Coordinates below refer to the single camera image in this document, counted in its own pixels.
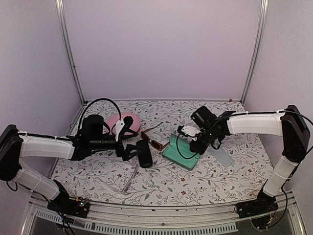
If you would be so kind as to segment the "blue-grey cleaning cloth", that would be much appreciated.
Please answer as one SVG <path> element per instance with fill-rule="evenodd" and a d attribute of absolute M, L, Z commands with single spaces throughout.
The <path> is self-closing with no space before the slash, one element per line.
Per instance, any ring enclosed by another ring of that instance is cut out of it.
<path fill-rule="evenodd" d="M 210 148 L 208 151 L 224 167 L 229 167 L 234 163 L 231 155 L 223 147 L 219 149 Z"/>

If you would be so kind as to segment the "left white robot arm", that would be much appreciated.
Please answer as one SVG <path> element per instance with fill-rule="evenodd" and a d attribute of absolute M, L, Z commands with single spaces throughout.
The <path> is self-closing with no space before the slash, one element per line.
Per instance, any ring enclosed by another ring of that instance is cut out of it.
<path fill-rule="evenodd" d="M 69 212 L 73 203 L 67 190 L 59 182 L 44 177 L 24 164 L 22 159 L 43 157 L 81 161 L 94 153 L 114 150 L 117 157 L 128 161 L 144 151 L 138 145 L 123 145 L 126 132 L 137 136 L 130 129 L 132 124 L 131 116 L 119 119 L 115 124 L 115 134 L 112 134 L 102 116 L 90 115 L 83 119 L 76 135 L 68 137 L 30 134 L 10 124 L 0 136 L 0 179 L 35 191 L 53 201 L 61 212 Z"/>

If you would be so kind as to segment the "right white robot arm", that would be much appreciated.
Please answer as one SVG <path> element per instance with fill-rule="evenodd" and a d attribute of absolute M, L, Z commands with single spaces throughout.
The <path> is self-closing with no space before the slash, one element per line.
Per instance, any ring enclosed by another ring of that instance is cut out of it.
<path fill-rule="evenodd" d="M 216 116 L 205 106 L 192 115 L 197 127 L 183 127 L 181 132 L 192 138 L 190 151 L 202 155 L 214 142 L 222 142 L 226 136 L 237 134 L 265 134 L 283 138 L 283 151 L 272 175 L 260 191 L 260 197 L 253 202 L 256 213 L 264 213 L 280 188 L 288 181 L 308 153 L 310 131 L 305 117 L 298 108 L 290 105 L 283 110 L 265 112 L 225 111 Z"/>

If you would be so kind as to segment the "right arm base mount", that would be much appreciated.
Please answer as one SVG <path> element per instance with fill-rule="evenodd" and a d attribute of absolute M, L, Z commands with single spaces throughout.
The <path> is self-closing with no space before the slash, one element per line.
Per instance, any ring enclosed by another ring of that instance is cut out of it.
<path fill-rule="evenodd" d="M 247 218 L 251 216 L 257 216 L 264 213 L 273 212 L 273 215 L 267 215 L 261 218 L 252 219 L 251 223 L 254 228 L 259 231 L 268 230 L 277 225 L 285 216 L 288 207 L 288 196 L 284 190 L 284 184 L 281 186 L 281 191 L 285 196 L 285 208 L 279 219 L 276 214 L 278 213 L 278 204 L 276 197 L 269 197 L 263 192 L 263 187 L 258 193 L 257 198 L 246 202 L 240 202 L 235 204 L 234 212 L 238 214 L 239 218 Z"/>

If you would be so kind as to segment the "grey case green lining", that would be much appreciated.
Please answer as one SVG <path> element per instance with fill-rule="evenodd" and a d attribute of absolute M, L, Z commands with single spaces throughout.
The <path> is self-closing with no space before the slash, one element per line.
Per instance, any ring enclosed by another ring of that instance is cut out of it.
<path fill-rule="evenodd" d="M 185 169 L 192 170 L 197 165 L 200 154 L 191 152 L 189 148 L 189 142 L 172 134 L 162 156 Z"/>

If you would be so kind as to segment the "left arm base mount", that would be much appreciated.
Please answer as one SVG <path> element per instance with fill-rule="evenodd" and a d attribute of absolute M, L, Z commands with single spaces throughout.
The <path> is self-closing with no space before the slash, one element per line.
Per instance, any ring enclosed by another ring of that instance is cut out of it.
<path fill-rule="evenodd" d="M 89 199 L 77 197 L 70 198 L 67 190 L 56 180 L 53 180 L 59 189 L 59 194 L 54 200 L 48 202 L 47 208 L 60 214 L 72 215 L 80 218 L 87 218 L 89 213 Z"/>

